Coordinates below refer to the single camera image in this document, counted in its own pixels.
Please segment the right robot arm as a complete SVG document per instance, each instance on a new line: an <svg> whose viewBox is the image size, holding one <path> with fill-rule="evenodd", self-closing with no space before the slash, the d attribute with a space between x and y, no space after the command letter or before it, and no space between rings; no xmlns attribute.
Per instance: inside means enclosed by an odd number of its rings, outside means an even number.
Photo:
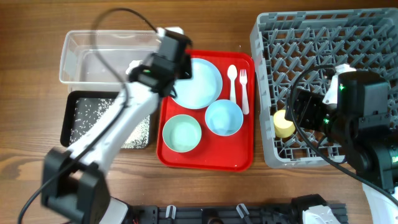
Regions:
<svg viewBox="0 0 398 224"><path fill-rule="evenodd" d="M397 223L397 132L389 127L388 84L371 71L333 71L326 95L298 88L299 81L317 71L302 72L287 99L287 118L309 148L330 165L360 181L374 223ZM321 153L304 129L320 131L345 151L350 172Z"/></svg>

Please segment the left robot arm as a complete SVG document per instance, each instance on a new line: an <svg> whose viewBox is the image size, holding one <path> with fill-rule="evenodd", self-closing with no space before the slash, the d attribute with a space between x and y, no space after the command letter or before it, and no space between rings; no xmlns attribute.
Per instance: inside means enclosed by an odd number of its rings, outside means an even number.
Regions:
<svg viewBox="0 0 398 224"><path fill-rule="evenodd" d="M176 95L177 79L192 77L192 41L166 30L158 51L131 69L122 90L99 121L65 152L52 149L43 170L41 204L72 223L132 223L130 206L109 193L106 175L136 126Z"/></svg>

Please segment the white tissue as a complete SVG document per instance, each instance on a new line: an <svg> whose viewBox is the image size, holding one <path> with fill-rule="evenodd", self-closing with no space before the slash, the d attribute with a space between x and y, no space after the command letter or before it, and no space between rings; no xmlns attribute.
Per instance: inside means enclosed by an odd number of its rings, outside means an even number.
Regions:
<svg viewBox="0 0 398 224"><path fill-rule="evenodd" d="M134 68L138 67L138 66L141 65L141 64L142 64L142 60L133 60L133 61L129 64L128 68L127 68L126 71L125 71L126 75L130 74L131 71L132 71Z"/></svg>

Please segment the yellow plastic cup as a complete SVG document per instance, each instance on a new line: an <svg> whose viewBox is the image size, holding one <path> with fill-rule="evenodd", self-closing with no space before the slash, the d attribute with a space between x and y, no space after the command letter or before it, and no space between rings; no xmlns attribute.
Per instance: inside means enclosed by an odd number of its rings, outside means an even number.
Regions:
<svg viewBox="0 0 398 224"><path fill-rule="evenodd" d="M285 119L286 110L279 110L273 115L275 136L287 138L295 132L293 122Z"/></svg>

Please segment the light blue bowl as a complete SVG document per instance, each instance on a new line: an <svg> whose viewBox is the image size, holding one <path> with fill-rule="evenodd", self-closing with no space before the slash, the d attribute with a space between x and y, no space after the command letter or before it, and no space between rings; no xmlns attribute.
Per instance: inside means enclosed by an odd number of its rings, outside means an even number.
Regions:
<svg viewBox="0 0 398 224"><path fill-rule="evenodd" d="M218 136L232 136L243 126L240 107L230 100L216 100L205 111L205 124Z"/></svg>

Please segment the light blue plate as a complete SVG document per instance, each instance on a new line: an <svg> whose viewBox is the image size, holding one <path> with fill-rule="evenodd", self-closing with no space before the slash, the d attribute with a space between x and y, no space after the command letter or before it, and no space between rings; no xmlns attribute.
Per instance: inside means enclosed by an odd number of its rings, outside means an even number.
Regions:
<svg viewBox="0 0 398 224"><path fill-rule="evenodd" d="M190 110L198 110L212 104L220 95L223 79L220 71L211 62L202 58L191 59L192 78L177 80L173 98L176 104Z"/></svg>

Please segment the mint green bowl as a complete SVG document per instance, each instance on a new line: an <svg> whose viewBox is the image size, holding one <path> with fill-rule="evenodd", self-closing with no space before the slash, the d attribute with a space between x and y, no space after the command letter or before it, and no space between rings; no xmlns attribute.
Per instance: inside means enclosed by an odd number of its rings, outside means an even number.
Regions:
<svg viewBox="0 0 398 224"><path fill-rule="evenodd" d="M196 148L201 141L199 122L187 114L171 117L162 130L163 141L174 152L185 153Z"/></svg>

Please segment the rice and food scraps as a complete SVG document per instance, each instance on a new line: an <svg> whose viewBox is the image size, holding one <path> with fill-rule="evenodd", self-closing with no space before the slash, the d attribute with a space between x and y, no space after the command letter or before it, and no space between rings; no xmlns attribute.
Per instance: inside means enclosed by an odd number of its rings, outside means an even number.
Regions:
<svg viewBox="0 0 398 224"><path fill-rule="evenodd" d="M113 104L112 98L79 98L74 109L71 134L67 146L84 136ZM123 149L143 149L149 143L150 116L143 119L133 130Z"/></svg>

